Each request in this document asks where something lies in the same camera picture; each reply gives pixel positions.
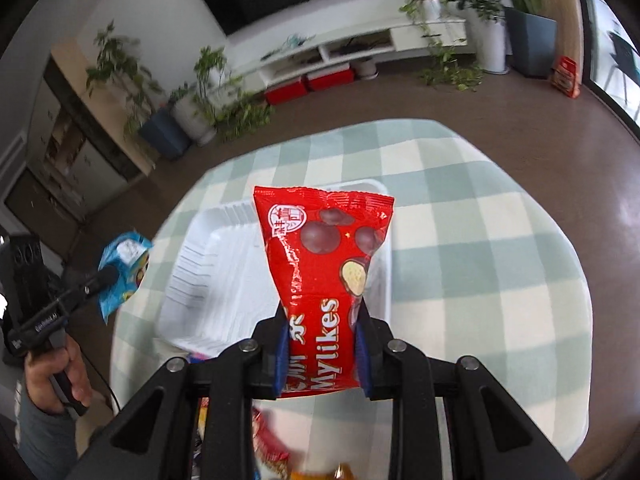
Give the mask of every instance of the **blue gripper pad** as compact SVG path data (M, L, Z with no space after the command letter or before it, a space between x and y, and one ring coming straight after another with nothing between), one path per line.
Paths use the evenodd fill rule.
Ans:
M287 382L287 372L289 371L289 327L284 324L278 346L276 348L276 371L275 380L273 381L273 392L276 397L282 393L285 383Z
M367 398L371 396L371 362L369 360L369 351L364 340L364 332L360 329L360 322L356 323L355 333L355 355L356 366L358 367L358 379L360 387L363 389Z

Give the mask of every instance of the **chocolate ball illustration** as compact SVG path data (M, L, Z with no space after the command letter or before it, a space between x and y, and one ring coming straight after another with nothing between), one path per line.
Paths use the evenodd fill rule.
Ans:
M313 254L328 254L340 245L340 231L324 222L307 222L300 229L300 241Z
M356 230L356 245L365 254L371 256L382 245L382 241L373 227L363 226Z
M353 216L345 213L337 207L331 209L322 209L320 218L325 224L329 225L351 225L355 222Z

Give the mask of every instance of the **white tv stand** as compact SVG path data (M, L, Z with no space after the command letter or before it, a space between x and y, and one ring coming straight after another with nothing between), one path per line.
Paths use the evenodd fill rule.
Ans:
M466 45L465 20L462 18L447 16L426 23L444 45ZM430 39L423 34L422 29L405 16L361 23L318 34L298 48L235 67L233 72L244 76L246 90L259 92L332 65L389 52L427 48ZM362 50L341 54L340 47L347 44L361 44Z

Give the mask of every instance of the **cable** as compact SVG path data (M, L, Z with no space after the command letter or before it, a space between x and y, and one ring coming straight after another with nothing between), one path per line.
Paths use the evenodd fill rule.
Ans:
M82 350L82 348L80 349L80 352L82 354L82 357L84 357L86 359L86 361L91 365L91 368L93 368L95 370L95 373L98 374L98 377L101 378L102 382L104 383L104 385L108 388L109 393L111 394L111 398L115 401L116 406L118 407L118 413L121 412L121 407L120 407L120 403L118 402L118 398L116 397L116 394L113 393L113 390L111 389L111 387L109 386L109 383L107 382L107 379L105 379L102 374L100 373L100 370L98 370L98 367L96 365L94 365L94 363L91 361L91 359L89 359L86 354L84 353L84 350Z

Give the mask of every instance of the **dark gray planter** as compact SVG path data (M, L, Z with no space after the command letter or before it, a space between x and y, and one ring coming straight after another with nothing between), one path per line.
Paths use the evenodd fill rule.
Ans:
M513 51L513 67L527 77L547 77L556 60L554 20L504 8Z
M153 114L138 133L169 160L182 156L191 144L191 139L171 116L167 107L160 108Z

